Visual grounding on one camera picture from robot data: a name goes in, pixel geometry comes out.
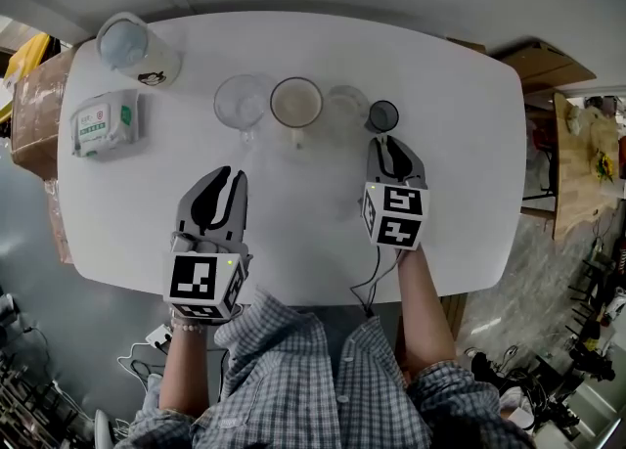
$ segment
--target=person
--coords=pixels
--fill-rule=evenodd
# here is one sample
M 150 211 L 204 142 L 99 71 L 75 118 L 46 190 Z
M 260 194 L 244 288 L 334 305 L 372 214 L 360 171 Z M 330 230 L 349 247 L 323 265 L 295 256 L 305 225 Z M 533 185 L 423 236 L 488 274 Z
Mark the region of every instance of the person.
M 336 346 L 315 314 L 257 289 L 215 333 L 230 352 L 220 400 L 208 406 L 202 325 L 175 317 L 162 382 L 150 377 L 117 449 L 534 447 L 500 416 L 498 390 L 457 364 L 421 248 L 399 257 L 398 276 L 410 384 L 379 317 Z

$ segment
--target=checkered shirt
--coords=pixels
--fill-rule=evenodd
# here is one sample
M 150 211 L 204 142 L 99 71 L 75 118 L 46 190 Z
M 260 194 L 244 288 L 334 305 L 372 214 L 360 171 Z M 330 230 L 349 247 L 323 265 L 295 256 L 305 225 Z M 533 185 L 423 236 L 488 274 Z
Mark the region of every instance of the checkered shirt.
M 222 400 L 197 420 L 145 407 L 117 449 L 533 447 L 496 388 L 454 362 L 407 388 L 378 318 L 346 340 L 335 380 L 317 317 L 263 291 L 215 342 L 230 350 Z

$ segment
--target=floor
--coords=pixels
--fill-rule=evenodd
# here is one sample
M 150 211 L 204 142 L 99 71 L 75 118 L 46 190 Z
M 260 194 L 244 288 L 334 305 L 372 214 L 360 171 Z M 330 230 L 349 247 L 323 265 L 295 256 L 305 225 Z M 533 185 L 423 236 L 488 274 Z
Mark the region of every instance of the floor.
M 541 165 L 536 172 L 539 178 Z M 602 232 L 609 219 L 603 218 Z M 620 212 L 605 236 L 609 246 L 621 219 Z M 497 360 L 508 346 L 517 344 L 520 352 L 511 364 L 526 360 L 532 350 L 556 353 L 568 335 L 564 328 L 570 317 L 566 287 L 578 276 L 594 237 L 592 225 L 582 225 L 555 245 L 550 225 L 520 216 L 502 281 L 469 295 L 458 350 L 463 353 L 467 347 L 478 346 Z M 73 266 L 59 261 L 42 183 L 11 162 L 4 140 L 0 140 L 0 286 L 15 295 L 22 310 L 13 336 L 20 326 L 35 325 L 43 331 L 50 343 L 49 369 L 61 388 L 90 416 L 100 408 L 131 420 L 143 389 L 115 358 L 127 355 L 133 342 L 143 341 L 166 322 L 166 307 L 157 295 L 83 279 Z M 377 305 L 376 310 L 394 343 L 399 304 Z M 337 311 L 340 315 L 359 310 L 342 307 Z M 41 375 L 45 352 L 36 333 L 17 339 L 10 350 Z M 134 356 L 156 364 L 164 359 L 148 347 L 138 347 Z M 215 398 L 220 354 L 208 356 L 209 389 Z

